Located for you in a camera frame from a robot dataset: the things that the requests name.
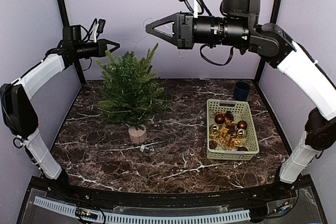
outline dark blue cup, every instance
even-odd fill
[[[236,101],[246,102],[251,86],[244,81],[237,81],[235,85],[234,98]]]

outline plastic basket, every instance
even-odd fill
[[[244,120],[247,123],[247,137],[245,146],[248,152],[242,151],[224,151],[220,146],[216,149],[209,147],[209,127],[215,123],[215,119],[210,115],[216,112],[225,113],[231,111],[235,117],[234,123]],[[250,106],[247,102],[227,101],[227,100],[207,100],[207,153],[208,159],[226,159],[226,160],[251,160],[256,154],[259,153],[259,145],[256,130],[252,119]]]

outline pine cone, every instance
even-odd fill
[[[226,118],[228,118],[231,122],[233,122],[235,120],[235,117],[232,115],[232,112],[231,111],[227,111],[224,116]]]
[[[209,142],[209,147],[210,147],[210,149],[215,149],[215,148],[217,148],[217,142],[211,140],[211,141]]]
[[[226,126],[226,127],[229,129],[229,131],[227,132],[227,134],[233,135],[236,132],[236,127],[235,126],[229,125],[229,126]]]

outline perforated metal strip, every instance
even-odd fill
[[[34,205],[49,209],[59,214],[76,218],[76,206],[56,202],[50,199],[35,197]],[[98,215],[96,223],[103,223],[103,216],[99,211],[92,211]],[[105,212],[106,224],[222,224],[235,223],[244,220],[250,220],[249,210],[228,212],[225,214],[189,216],[189,217],[151,217],[151,216],[134,216],[120,215]]]

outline marble table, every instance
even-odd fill
[[[236,80],[161,80],[171,109],[147,123],[145,150],[127,126],[106,125],[96,108],[102,81],[84,85],[52,154],[73,185],[132,193],[204,193],[272,183],[288,157],[256,89],[248,103],[260,153],[250,161],[206,159],[206,101],[233,99]]]

